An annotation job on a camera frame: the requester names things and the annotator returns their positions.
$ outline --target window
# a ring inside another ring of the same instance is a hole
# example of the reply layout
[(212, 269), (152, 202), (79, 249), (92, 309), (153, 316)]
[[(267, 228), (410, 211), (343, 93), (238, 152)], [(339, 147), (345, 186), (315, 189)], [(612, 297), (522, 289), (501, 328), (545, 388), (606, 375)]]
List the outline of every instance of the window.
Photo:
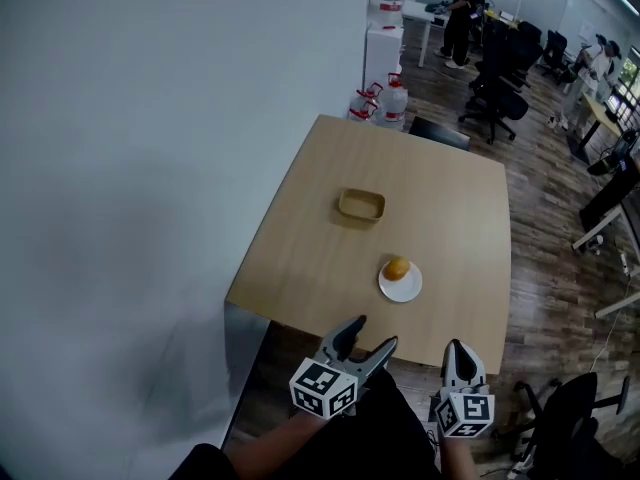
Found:
[(639, 67), (640, 58), (635, 55), (624, 61), (618, 83), (607, 100), (609, 108), (615, 112), (618, 124), (623, 130), (640, 127), (640, 108), (637, 108), (640, 97)]

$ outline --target wooden floor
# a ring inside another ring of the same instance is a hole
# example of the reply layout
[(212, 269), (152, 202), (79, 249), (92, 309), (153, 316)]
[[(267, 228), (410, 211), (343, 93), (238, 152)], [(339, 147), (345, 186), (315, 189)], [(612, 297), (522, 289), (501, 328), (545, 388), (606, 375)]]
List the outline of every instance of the wooden floor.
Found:
[[(471, 137), (471, 151), (503, 163), (507, 171), (511, 211), (512, 281), (509, 325), (501, 373), (490, 376), (496, 395), (495, 425), (512, 426), (529, 406), (522, 393), (514, 393), (517, 380), (546, 392), (553, 377), (567, 381), (589, 371), (602, 348), (615, 315), (595, 320), (593, 312), (623, 297), (626, 278), (612, 242), (633, 258), (622, 228), (605, 234), (600, 256), (574, 254), (570, 244), (581, 234), (578, 210), (604, 185), (572, 158), (561, 130), (546, 126), (547, 117), (559, 108), (562, 93), (550, 78), (533, 68), (532, 89), (523, 97), (529, 102), (526, 116), (513, 123), (517, 133), (510, 142), (498, 128), (493, 145), (486, 143), (486, 123), (457, 122), (469, 97), (468, 82), (477, 71), (473, 62), (465, 70), (451, 71), (431, 50), (442, 38), (432, 30), (427, 64), (420, 69), (422, 26), (407, 22), (402, 57), (403, 80), (409, 90), (407, 129), (418, 115)], [(472, 60), (478, 58), (471, 53)], [(591, 159), (613, 137), (599, 132), (588, 146)], [(630, 290), (640, 289), (634, 282)], [(640, 308), (628, 308), (618, 318), (609, 346), (596, 364), (598, 392), (612, 396), (620, 391), (625, 375), (632, 387), (627, 407), (620, 416), (615, 408), (596, 411), (600, 422), (597, 438), (617, 457), (629, 461), (640, 450)], [(275, 323), (271, 324), (260, 351), (228, 443), (259, 436), (289, 415), (288, 381), (304, 357), (315, 352), (319, 339)], [(441, 385), (439, 368), (392, 359), (389, 371), (409, 404), (427, 428), (430, 395)], [(473, 441), (480, 473), (508, 466), (514, 442), (494, 442), (488, 437)]]

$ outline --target small bowl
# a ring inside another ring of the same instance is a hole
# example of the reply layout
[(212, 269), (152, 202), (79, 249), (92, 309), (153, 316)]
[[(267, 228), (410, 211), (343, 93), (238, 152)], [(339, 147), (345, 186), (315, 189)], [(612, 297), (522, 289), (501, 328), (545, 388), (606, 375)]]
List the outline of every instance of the small bowl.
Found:
[(340, 213), (366, 222), (378, 222), (384, 215), (384, 207), (382, 194), (357, 188), (344, 189), (338, 200)]

